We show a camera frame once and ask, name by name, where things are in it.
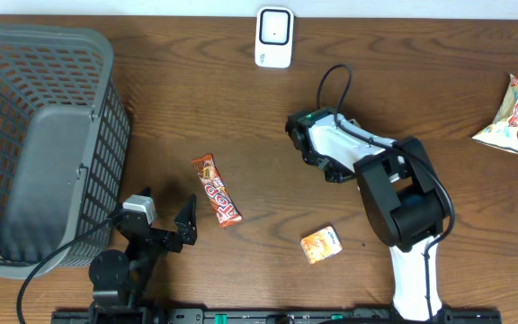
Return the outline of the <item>yellow snack chip bag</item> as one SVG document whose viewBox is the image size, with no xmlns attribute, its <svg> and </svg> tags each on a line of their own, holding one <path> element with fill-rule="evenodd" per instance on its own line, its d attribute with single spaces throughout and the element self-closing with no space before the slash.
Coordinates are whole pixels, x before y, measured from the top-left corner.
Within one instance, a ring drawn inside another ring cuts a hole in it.
<svg viewBox="0 0 518 324">
<path fill-rule="evenodd" d="M 492 122 L 476 133 L 478 143 L 518 154 L 518 78 L 510 75 L 509 86 Z"/>
</svg>

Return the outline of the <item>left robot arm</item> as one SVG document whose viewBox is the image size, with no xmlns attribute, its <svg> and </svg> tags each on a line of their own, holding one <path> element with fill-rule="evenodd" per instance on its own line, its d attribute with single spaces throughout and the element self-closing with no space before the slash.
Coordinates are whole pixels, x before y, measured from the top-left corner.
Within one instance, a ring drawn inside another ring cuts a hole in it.
<svg viewBox="0 0 518 324">
<path fill-rule="evenodd" d="M 91 323 L 166 322 L 165 312 L 143 297 L 158 259 L 195 244 L 196 202 L 194 194 L 188 198 L 174 219 L 175 231 L 152 226 L 157 213 L 148 187 L 115 207 L 108 219 L 128 245 L 123 251 L 105 250 L 90 264 Z"/>
</svg>

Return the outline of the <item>orange chocolate bar wrapper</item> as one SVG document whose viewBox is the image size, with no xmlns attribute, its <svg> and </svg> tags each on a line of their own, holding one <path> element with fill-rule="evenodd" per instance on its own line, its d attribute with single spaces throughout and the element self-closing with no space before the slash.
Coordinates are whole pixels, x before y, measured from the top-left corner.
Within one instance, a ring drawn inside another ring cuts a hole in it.
<svg viewBox="0 0 518 324">
<path fill-rule="evenodd" d="M 191 161 L 207 194 L 210 205 L 216 213 L 219 226 L 227 228 L 243 220 L 242 214 L 233 203 L 220 176 L 212 154 L 195 158 Z"/>
</svg>

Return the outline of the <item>orange tissue pack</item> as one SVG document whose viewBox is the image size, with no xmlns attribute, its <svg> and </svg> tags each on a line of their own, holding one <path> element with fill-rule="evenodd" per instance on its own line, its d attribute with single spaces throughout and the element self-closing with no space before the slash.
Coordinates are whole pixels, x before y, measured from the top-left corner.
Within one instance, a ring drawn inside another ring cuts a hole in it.
<svg viewBox="0 0 518 324">
<path fill-rule="evenodd" d="M 311 265 L 335 256 L 343 250 L 342 243 L 332 226 L 326 226 L 302 238 L 300 246 Z"/>
</svg>

